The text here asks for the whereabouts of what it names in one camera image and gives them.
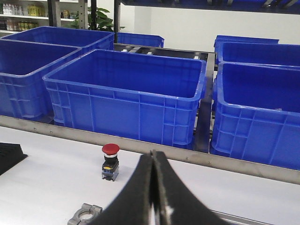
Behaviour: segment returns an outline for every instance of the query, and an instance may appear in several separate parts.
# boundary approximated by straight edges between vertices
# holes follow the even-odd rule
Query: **metal clamp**
[[[102,207],[96,205],[89,205],[84,203],[74,216],[68,221],[67,225],[86,225],[90,223],[95,217],[102,212]],[[80,219],[81,216],[91,214],[88,219]]]

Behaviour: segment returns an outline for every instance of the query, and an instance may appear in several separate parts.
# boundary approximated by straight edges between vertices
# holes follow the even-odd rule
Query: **blue plastic crate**
[[[217,53],[217,57],[216,57],[217,64],[220,62],[218,56],[219,47],[221,46],[222,43],[225,42],[278,44],[279,39],[217,35],[214,43],[215,52]]]
[[[3,38],[81,47],[83,53],[86,53],[97,48],[113,50],[114,33],[62,27],[37,27]]]
[[[157,35],[118,33],[118,43],[121,44],[144,45],[163,48],[164,41],[165,39]]]
[[[0,40],[0,115],[39,120],[52,112],[42,76],[81,48]]]
[[[300,70],[220,63],[210,152],[300,170]]]
[[[44,76],[54,121],[165,145],[192,141],[206,62],[95,50]]]
[[[300,45],[223,43],[219,60],[300,69]]]

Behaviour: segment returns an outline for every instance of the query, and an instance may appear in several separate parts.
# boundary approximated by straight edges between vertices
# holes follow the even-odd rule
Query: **red button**
[[[102,151],[107,155],[114,155],[120,150],[120,147],[117,144],[106,144],[102,147]]]

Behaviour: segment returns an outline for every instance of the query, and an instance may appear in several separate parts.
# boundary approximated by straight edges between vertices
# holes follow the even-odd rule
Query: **white table surface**
[[[101,179],[100,146],[0,127],[0,142],[29,156],[0,176],[0,225],[66,225],[83,203],[104,209],[121,191],[140,154],[120,151],[115,182]],[[300,224],[300,185],[170,160],[212,210],[274,225]]]

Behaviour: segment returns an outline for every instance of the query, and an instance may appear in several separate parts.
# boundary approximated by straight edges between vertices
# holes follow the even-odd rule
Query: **stainless steel frame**
[[[300,184],[300,171],[285,169],[282,167],[221,157],[186,149],[178,149],[170,146],[99,134],[90,131],[58,127],[6,116],[0,116],[0,126],[96,145],[116,143],[123,150],[138,153],[148,153],[151,150],[163,151],[169,159],[267,179],[280,180],[293,184]]]

